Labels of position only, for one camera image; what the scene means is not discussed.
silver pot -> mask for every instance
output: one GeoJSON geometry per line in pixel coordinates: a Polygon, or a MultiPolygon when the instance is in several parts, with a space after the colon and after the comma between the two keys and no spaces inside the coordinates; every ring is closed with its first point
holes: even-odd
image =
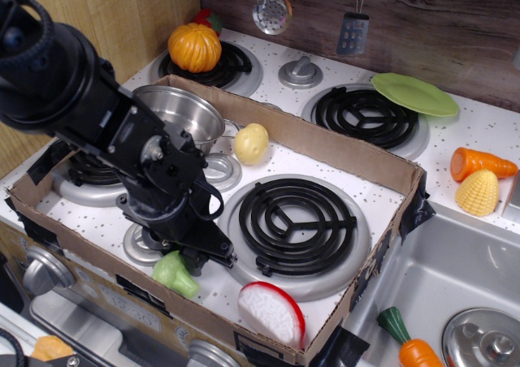
{"type": "Polygon", "coordinates": [[[133,91],[157,116],[192,135],[195,146],[206,156],[224,133],[222,115],[193,93],[167,85],[145,85],[133,91]]]}

orange carrot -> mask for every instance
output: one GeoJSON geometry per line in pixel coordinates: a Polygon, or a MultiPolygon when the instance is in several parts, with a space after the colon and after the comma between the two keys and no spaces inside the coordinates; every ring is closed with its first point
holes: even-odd
{"type": "Polygon", "coordinates": [[[498,179],[508,178],[518,171],[516,164],[491,153],[466,148],[458,148],[453,152],[449,170],[457,182],[484,169],[494,172],[498,179]]]}
{"type": "Polygon", "coordinates": [[[444,367],[426,341],[410,338],[401,313],[396,307],[382,311],[377,317],[377,322],[401,345],[399,361],[402,367],[444,367]]]}
{"type": "Polygon", "coordinates": [[[403,367],[444,367],[430,344],[421,339],[411,339],[399,351],[399,361],[403,367]]]}

hanging strainer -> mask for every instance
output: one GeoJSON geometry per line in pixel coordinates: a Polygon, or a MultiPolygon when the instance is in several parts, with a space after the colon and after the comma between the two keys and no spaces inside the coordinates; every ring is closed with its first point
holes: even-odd
{"type": "Polygon", "coordinates": [[[362,14],[364,1],[356,0],[356,12],[345,13],[336,47],[337,54],[361,54],[365,51],[369,16],[362,14]]]}
{"type": "Polygon", "coordinates": [[[253,5],[254,23],[265,34],[281,34],[291,24],[292,17],[289,0],[257,0],[253,5]]]}

toy vegetable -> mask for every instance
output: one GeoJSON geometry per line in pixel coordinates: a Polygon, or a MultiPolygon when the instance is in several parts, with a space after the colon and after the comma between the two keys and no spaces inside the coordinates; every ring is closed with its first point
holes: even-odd
{"type": "Polygon", "coordinates": [[[295,300],[277,286],[252,282],[240,290],[240,316],[258,333],[293,348],[302,348],[306,322],[295,300]]]}
{"type": "Polygon", "coordinates": [[[494,172],[498,179],[513,176],[518,171],[513,162],[491,153],[466,148],[455,150],[449,166],[452,177],[457,182],[461,182],[475,171],[484,169],[494,172]]]}
{"type": "Polygon", "coordinates": [[[269,145],[269,134],[259,123],[250,123],[239,130],[233,147],[236,158],[242,164],[253,165],[259,162],[269,145]]]}
{"type": "Polygon", "coordinates": [[[217,33],[203,24],[184,24],[168,38],[171,61],[192,73],[211,71],[220,60],[222,46],[217,33]]]}
{"type": "Polygon", "coordinates": [[[377,322],[401,345],[399,361],[402,367],[444,367],[427,342],[410,338],[397,308],[381,312],[377,322]]]}
{"type": "Polygon", "coordinates": [[[464,179],[455,192],[455,201],[467,213],[482,217],[495,211],[498,194],[496,175],[480,170],[464,179]]]}
{"type": "Polygon", "coordinates": [[[65,356],[74,355],[70,345],[54,335],[38,337],[31,357],[39,361],[52,361],[65,356]]]}
{"type": "Polygon", "coordinates": [[[199,290],[198,283],[184,267],[179,251],[170,252],[155,263],[152,278],[186,298],[193,298],[199,290]]]}
{"type": "Polygon", "coordinates": [[[212,28],[217,36],[222,32],[222,20],[212,10],[208,8],[201,9],[193,18],[192,22],[195,24],[203,24],[208,28],[212,28]]]}

black coil burner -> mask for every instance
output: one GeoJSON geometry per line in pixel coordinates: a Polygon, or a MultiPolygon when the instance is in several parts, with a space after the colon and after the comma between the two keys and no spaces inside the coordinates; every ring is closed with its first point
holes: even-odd
{"type": "Polygon", "coordinates": [[[247,244],[258,254],[256,264],[266,276],[310,275],[331,269],[343,260],[357,224],[333,191],[303,179],[257,183],[240,206],[239,221],[247,244]],[[298,222],[294,210],[312,217],[298,222]],[[292,242],[299,231],[314,234],[292,242]]]}
{"type": "Polygon", "coordinates": [[[78,152],[69,159],[69,162],[68,174],[76,186],[82,184],[107,186],[119,183],[119,178],[112,168],[87,153],[78,152]]]}
{"type": "Polygon", "coordinates": [[[316,123],[383,149],[406,141],[418,124],[418,114],[372,89],[333,88],[315,108],[316,123]]]}
{"type": "Polygon", "coordinates": [[[211,71],[200,73],[185,71],[174,64],[167,54],[159,66],[159,76],[177,75],[209,87],[222,88],[230,84],[239,73],[252,71],[253,64],[240,48],[223,41],[220,45],[222,46],[220,60],[211,71]]]}

